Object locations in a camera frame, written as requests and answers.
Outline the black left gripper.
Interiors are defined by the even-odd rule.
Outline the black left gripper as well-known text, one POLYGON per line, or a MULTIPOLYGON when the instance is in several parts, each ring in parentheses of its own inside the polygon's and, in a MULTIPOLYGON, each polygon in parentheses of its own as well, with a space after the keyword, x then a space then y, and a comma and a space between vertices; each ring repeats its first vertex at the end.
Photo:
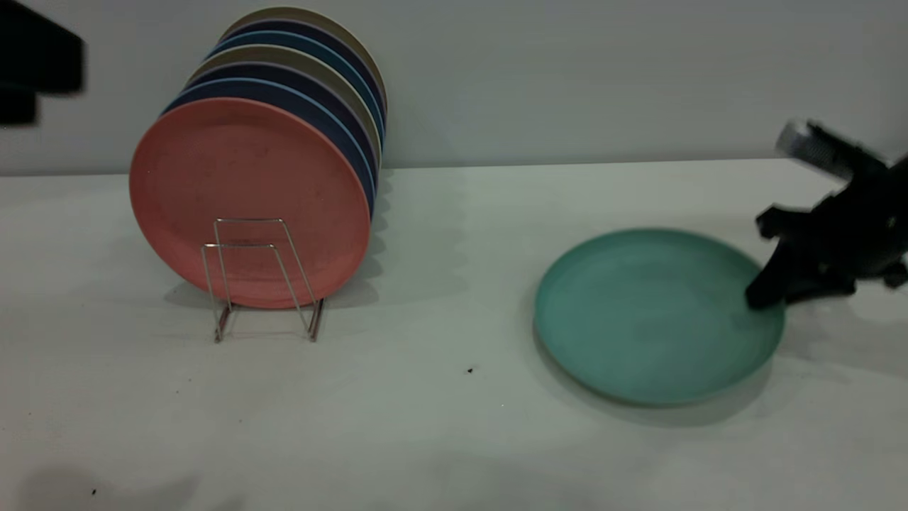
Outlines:
POLYGON ((1 2, 2 128, 31 126, 37 94, 82 91, 87 68, 84 40, 17 1, 1 2))

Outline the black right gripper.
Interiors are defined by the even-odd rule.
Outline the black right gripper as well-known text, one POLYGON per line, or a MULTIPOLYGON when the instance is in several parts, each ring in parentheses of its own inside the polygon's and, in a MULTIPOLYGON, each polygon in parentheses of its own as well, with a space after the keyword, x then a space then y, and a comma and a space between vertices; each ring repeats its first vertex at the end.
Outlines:
POLYGON ((856 280, 906 285, 906 158, 882 171, 856 172, 811 209, 773 204, 756 226, 778 242, 746 288, 752 310, 850 297, 856 280))

